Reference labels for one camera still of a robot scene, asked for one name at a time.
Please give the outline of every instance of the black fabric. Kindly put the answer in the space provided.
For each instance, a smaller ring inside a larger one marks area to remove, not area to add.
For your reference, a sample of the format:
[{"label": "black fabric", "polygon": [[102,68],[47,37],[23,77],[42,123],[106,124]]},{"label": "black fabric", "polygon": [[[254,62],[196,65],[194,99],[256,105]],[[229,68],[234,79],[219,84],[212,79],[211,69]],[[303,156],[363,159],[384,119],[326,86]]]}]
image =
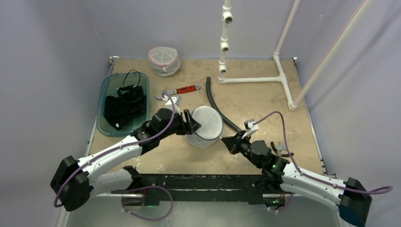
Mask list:
[{"label": "black fabric", "polygon": [[142,86],[121,87],[117,94],[118,97],[106,97],[104,116],[113,128],[121,130],[133,118],[145,113],[146,95],[143,94]]}]

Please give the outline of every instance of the plastic bin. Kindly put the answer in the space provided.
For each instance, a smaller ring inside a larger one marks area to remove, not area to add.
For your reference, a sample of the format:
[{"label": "plastic bin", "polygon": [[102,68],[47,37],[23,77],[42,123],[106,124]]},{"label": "plastic bin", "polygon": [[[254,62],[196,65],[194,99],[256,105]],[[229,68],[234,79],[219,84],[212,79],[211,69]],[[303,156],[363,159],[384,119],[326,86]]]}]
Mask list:
[{"label": "plastic bin", "polygon": [[[142,116],[132,119],[130,123],[124,125],[121,130],[113,128],[105,119],[105,99],[107,96],[118,97],[117,90],[122,87],[122,81],[125,78],[126,73],[113,74],[107,77],[100,90],[99,105],[97,110],[97,121],[96,127],[105,136],[123,137],[131,133],[132,130],[140,127],[145,121],[149,120],[149,79],[144,73],[140,73],[139,85],[142,85],[143,93],[146,94],[146,111]],[[126,78],[124,85],[128,86],[131,84],[137,84],[139,80],[139,74],[132,72]]]}]

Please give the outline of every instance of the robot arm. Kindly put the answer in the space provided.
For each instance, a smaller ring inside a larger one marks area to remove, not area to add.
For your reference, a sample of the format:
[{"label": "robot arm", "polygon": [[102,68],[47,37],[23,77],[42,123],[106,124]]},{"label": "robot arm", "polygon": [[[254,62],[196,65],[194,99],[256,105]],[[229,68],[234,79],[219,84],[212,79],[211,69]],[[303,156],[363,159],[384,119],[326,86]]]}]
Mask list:
[{"label": "robot arm", "polygon": [[264,180],[261,181],[261,185],[256,186],[281,189],[286,192],[303,195],[339,212],[340,217],[346,222],[355,226],[365,226],[372,197],[368,194],[341,189],[349,188],[366,192],[366,189],[358,180],[349,178],[348,181],[343,181],[302,168],[297,169],[294,163],[272,154],[265,141],[250,142],[250,135],[258,129],[254,120],[246,121],[244,125],[246,131],[221,140],[231,154],[241,153],[257,168],[262,169]]},{"label": "robot arm", "polygon": [[[56,194],[60,195],[59,199],[67,211],[78,209],[91,196],[133,187],[137,183],[136,178],[140,175],[132,166],[126,166],[117,172],[104,173],[123,161],[138,157],[156,148],[161,139],[167,136],[193,134],[201,127],[191,117],[188,110],[184,110],[183,113],[179,112],[178,105],[181,102],[179,96],[172,97],[172,100],[174,109],[178,111],[170,126],[163,133],[161,131],[167,127],[173,114],[170,102],[166,104],[167,108],[159,109],[150,121],[135,129],[119,143],[94,155],[76,160],[69,156],[61,161],[50,186]],[[74,172],[76,174],[62,187]]]}]

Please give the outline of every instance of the pvc pipe frame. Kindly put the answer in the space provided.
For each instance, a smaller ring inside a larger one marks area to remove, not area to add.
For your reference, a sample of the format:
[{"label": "pvc pipe frame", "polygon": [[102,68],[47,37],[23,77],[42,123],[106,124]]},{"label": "pvc pipe frame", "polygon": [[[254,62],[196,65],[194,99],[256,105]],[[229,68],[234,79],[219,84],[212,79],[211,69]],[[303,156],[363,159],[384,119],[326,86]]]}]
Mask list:
[{"label": "pvc pipe frame", "polygon": [[[224,74],[226,71],[224,71],[222,73],[222,71],[220,70],[220,75],[218,76],[218,83],[226,84],[226,83],[244,83],[244,82],[280,82],[280,83],[282,83],[284,91],[286,93],[289,109],[295,110],[298,107],[298,104],[304,98],[307,91],[311,88],[312,84],[316,81],[316,79],[324,71],[327,64],[330,62],[330,60],[333,58],[333,56],[337,53],[338,49],[343,45],[344,41],[347,39],[347,37],[349,36],[352,29],[355,27],[355,25],[358,23],[358,21],[362,18],[362,16],[366,13],[367,9],[369,8],[370,4],[373,1],[374,0],[364,0],[361,3],[361,5],[356,10],[356,12],[352,16],[352,18],[349,20],[349,22],[347,23],[345,28],[342,30],[342,32],[339,35],[339,37],[337,38],[337,40],[331,46],[330,50],[326,53],[325,57],[322,59],[322,61],[318,65],[318,67],[312,73],[309,80],[306,82],[305,86],[301,89],[300,93],[295,98],[295,100],[292,99],[291,92],[288,87],[287,77],[286,77],[286,74],[284,73],[283,67],[281,65],[279,54],[280,54],[281,47],[284,43],[284,40],[287,36],[288,30],[291,26],[291,23],[294,19],[296,10],[298,9],[300,0],[294,1],[294,4],[293,4],[291,12],[288,16],[286,25],[284,26],[283,33],[281,34],[279,44],[277,45],[277,48],[273,54],[273,59],[277,65],[277,69],[279,70],[279,76],[278,77],[264,77],[264,78],[230,79],[230,78],[225,78]],[[231,12],[231,0],[225,0],[224,6],[223,6],[223,13],[226,12],[225,9],[227,9],[227,8],[229,8],[228,10],[229,10],[229,12]],[[223,35],[227,36],[227,39],[225,40],[225,42],[228,43],[228,26],[227,25],[223,25]],[[225,64],[226,64],[226,52],[222,52],[220,54],[219,69],[226,69]]]},{"label": "pvc pipe frame", "polygon": [[304,98],[305,94],[309,91],[312,84],[316,81],[316,79],[321,75],[321,73],[326,68],[327,64],[337,53],[338,49],[344,44],[344,41],[347,39],[355,25],[362,18],[362,16],[366,13],[369,6],[372,4],[374,0],[364,0],[359,8],[356,10],[354,15],[351,17],[345,28],[342,30],[336,41],[333,43],[329,51],[326,53],[320,64],[312,73],[309,80],[306,82],[305,86],[301,89],[298,96],[295,98],[294,102],[289,106],[290,110],[295,110],[298,107],[298,104]]},{"label": "pvc pipe frame", "polygon": [[[279,70],[279,76],[277,77],[262,77],[262,78],[225,78],[225,72],[222,72],[221,69],[226,69],[226,52],[220,52],[220,61],[219,61],[219,70],[220,70],[220,75],[218,76],[218,83],[219,84],[226,84],[226,83],[245,83],[245,82],[280,82],[283,87],[284,91],[287,96],[287,101],[288,101],[288,106],[290,106],[293,102],[291,92],[288,87],[288,81],[286,74],[284,73],[283,67],[281,66],[280,62],[280,50],[281,47],[284,43],[284,40],[287,36],[289,27],[294,19],[294,15],[296,13],[296,10],[298,9],[300,0],[295,0],[294,5],[292,6],[291,12],[288,16],[286,25],[284,27],[283,33],[281,34],[281,38],[279,40],[279,44],[277,45],[277,48],[273,54],[273,59],[277,65],[277,69]],[[224,1],[224,6],[223,6],[223,13],[226,12],[226,10],[229,10],[231,12],[231,0],[225,0]],[[223,21],[223,35],[221,37],[221,42],[228,42],[228,25],[224,23]]]}]

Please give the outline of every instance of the white wall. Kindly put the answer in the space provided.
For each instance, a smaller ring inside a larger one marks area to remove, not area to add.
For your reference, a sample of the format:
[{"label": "white wall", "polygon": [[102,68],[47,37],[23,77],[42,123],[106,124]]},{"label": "white wall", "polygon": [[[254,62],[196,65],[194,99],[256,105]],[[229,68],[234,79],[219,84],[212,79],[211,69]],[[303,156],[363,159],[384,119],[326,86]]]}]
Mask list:
[{"label": "white wall", "polygon": [[[330,1],[297,61],[305,84],[361,0]],[[329,173],[359,179],[373,196],[367,226],[400,226],[401,2],[377,0],[306,95]]]},{"label": "white wall", "polygon": [[53,227],[50,181],[85,152],[108,55],[78,0],[3,0],[0,31],[0,226]]},{"label": "white wall", "polygon": [[[83,0],[110,55],[146,58],[154,46],[184,58],[217,58],[223,0]],[[272,58],[294,0],[233,0],[234,58]],[[301,1],[281,57],[298,56],[329,0]]]}]

